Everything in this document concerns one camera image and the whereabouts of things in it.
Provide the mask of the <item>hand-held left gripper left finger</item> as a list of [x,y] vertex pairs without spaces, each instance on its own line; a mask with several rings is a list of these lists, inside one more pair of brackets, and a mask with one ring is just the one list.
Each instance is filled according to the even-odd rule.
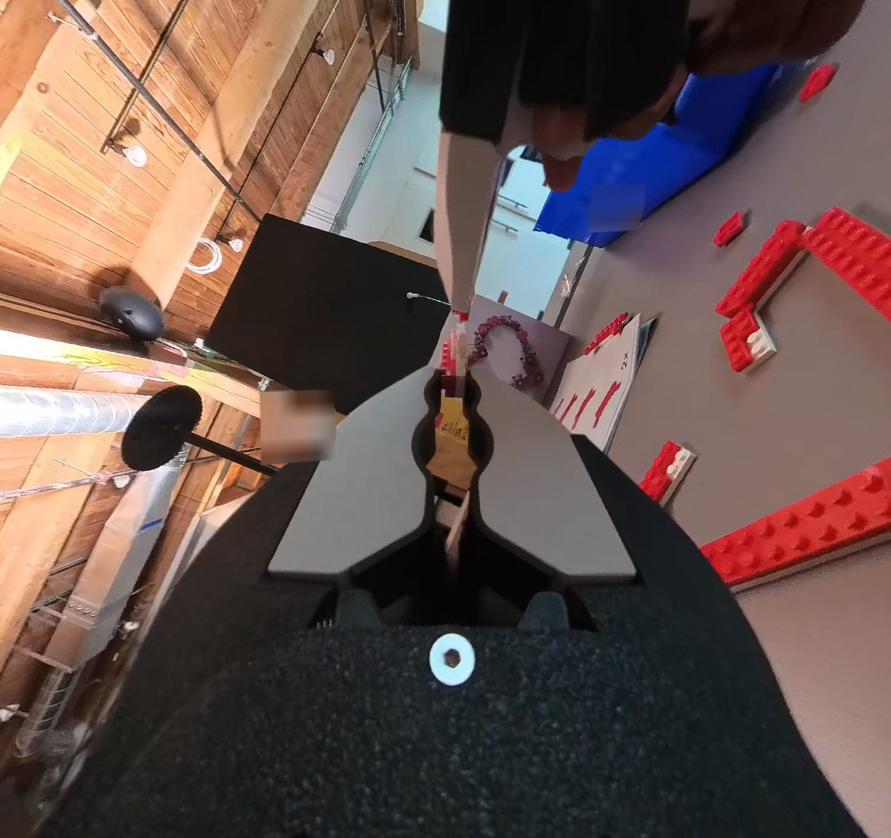
[[338,426],[268,565],[277,578],[336,579],[371,565],[432,520],[429,430],[439,371],[421,367],[378,392]]

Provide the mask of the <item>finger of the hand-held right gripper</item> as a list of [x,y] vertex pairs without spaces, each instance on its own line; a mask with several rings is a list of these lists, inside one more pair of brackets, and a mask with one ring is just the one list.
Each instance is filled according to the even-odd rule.
[[437,264],[451,309],[469,312],[506,158],[490,142],[441,131]]

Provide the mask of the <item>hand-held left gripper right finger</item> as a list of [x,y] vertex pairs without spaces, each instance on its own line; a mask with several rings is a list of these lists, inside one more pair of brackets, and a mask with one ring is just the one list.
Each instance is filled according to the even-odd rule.
[[636,576],[569,431],[557,419],[491,372],[467,376],[465,414],[485,530],[568,579]]

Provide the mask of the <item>red and white brick assembly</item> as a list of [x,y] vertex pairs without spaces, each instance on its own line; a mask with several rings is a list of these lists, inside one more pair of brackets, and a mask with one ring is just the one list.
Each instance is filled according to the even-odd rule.
[[[464,405],[463,394],[465,393],[466,387],[467,360],[465,320],[469,317],[469,314],[455,312],[453,317],[455,318],[455,324],[450,328],[443,344],[441,397],[445,394],[451,398],[458,398]],[[477,469],[475,462],[473,462],[473,465],[472,469],[470,469],[468,465],[465,467],[462,467],[461,465],[458,465],[457,467],[447,465],[448,494],[455,498],[458,490],[461,490],[464,493],[461,504],[456,506],[456,510],[449,518],[449,532],[445,540],[446,558],[449,565],[449,571],[452,574],[456,574],[458,570],[460,541],[470,506],[469,495],[471,480]]]

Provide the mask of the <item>grey desk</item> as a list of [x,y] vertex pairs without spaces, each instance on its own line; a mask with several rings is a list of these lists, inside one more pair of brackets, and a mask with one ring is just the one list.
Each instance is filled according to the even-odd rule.
[[[784,220],[833,207],[889,233],[889,0],[870,0],[806,104],[791,83],[731,159],[594,249],[562,320],[580,354],[618,313],[658,316],[611,444],[640,479],[664,442],[697,461],[670,511],[703,545],[890,452],[889,322],[812,256],[767,304],[778,353],[734,373],[717,302]],[[734,213],[745,231],[713,243]],[[869,836],[889,836],[889,545],[740,593],[797,725]]]

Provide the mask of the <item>person's right hand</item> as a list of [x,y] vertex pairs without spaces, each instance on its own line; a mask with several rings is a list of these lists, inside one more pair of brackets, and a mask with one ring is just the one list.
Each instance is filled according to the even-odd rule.
[[733,0],[691,44],[695,75],[736,75],[814,58],[850,31],[868,0]]

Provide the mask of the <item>yellow box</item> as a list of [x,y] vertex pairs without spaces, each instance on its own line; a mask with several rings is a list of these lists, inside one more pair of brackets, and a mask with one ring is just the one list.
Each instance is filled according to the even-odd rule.
[[469,422],[458,398],[442,395],[436,418],[436,451],[439,461],[446,465],[473,468],[469,453]]

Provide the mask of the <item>white instruction booklet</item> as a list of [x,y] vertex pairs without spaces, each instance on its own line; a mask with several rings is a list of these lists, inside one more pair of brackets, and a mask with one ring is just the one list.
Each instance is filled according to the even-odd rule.
[[608,451],[617,430],[653,323],[639,314],[630,315],[620,335],[566,365],[553,395],[551,415],[602,452]]

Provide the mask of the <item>purple board with flower wreath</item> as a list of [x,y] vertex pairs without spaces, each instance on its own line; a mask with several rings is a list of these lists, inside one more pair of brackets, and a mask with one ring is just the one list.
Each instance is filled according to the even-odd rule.
[[476,295],[467,324],[469,354],[480,342],[478,364],[543,404],[565,364],[572,335],[509,305]]

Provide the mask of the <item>narrow red brick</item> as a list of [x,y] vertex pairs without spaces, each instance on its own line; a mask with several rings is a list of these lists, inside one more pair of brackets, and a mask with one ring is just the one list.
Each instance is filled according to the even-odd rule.
[[607,326],[596,334],[594,339],[585,347],[584,355],[595,353],[604,343],[611,338],[620,335],[630,320],[628,312],[623,312],[617,318],[607,324]]

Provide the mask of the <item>blue plastic bin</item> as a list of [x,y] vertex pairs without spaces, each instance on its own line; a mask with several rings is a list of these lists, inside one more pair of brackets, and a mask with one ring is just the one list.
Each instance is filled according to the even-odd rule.
[[762,64],[742,75],[690,76],[674,104],[674,122],[661,122],[636,141],[596,141],[573,186],[549,194],[535,231],[607,247],[625,233],[606,228],[610,213],[638,203],[640,220],[646,220],[709,174],[731,153],[766,102],[805,66]]

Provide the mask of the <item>long red brick plate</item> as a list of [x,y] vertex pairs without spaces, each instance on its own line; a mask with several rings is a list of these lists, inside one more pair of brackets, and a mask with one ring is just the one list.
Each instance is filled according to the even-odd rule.
[[889,541],[890,459],[703,546],[728,587],[792,574]]

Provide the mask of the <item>black dome fixture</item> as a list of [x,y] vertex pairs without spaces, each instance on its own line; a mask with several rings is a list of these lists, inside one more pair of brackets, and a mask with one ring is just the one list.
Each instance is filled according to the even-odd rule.
[[98,299],[104,319],[128,337],[154,342],[166,332],[162,309],[156,302],[130,287],[108,287]]

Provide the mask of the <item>black wall panel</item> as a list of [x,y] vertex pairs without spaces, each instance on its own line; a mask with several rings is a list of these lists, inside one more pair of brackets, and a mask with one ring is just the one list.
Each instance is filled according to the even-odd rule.
[[446,300],[434,267],[268,213],[204,342],[346,416],[440,345],[450,309],[407,292]]

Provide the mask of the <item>rectangular silver duct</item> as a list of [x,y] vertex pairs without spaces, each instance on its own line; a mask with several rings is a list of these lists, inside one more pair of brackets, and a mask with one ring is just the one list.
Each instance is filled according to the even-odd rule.
[[100,654],[117,631],[168,516],[186,450],[138,473],[101,531],[43,653],[73,673]]

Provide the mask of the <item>round silver duct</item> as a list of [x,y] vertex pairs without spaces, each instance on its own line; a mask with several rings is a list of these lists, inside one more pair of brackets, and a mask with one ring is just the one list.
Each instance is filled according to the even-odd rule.
[[38,387],[1,387],[1,438],[117,433],[148,396]]

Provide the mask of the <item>red brick frame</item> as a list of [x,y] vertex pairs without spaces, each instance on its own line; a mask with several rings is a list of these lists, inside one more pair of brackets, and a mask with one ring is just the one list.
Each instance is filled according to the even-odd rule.
[[884,319],[890,319],[890,239],[840,208],[814,226],[780,223],[718,302],[720,336],[731,369],[745,374],[777,353],[762,307],[802,260],[812,256]]

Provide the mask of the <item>black ceiling rail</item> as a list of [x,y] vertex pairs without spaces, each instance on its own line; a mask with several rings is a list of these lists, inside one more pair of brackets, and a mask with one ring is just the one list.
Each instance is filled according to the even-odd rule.
[[235,203],[242,205],[249,216],[256,222],[260,221],[260,216],[248,205],[238,191],[231,186],[229,181],[222,175],[221,171],[213,164],[198,145],[185,133],[185,131],[175,122],[172,116],[164,109],[161,103],[145,88],[142,80],[137,78],[122,61],[117,53],[105,42],[95,28],[85,19],[85,17],[75,8],[74,3],[70,0],[55,0],[64,11],[64,21],[72,20],[77,30],[83,35],[83,38],[92,42],[97,49],[103,53],[107,60],[116,68],[121,75],[142,99],[150,106],[150,108],[159,116],[166,126],[175,134],[175,136],[184,143],[186,148],[197,157],[199,162],[208,169],[217,181],[219,181],[224,189],[232,195]]

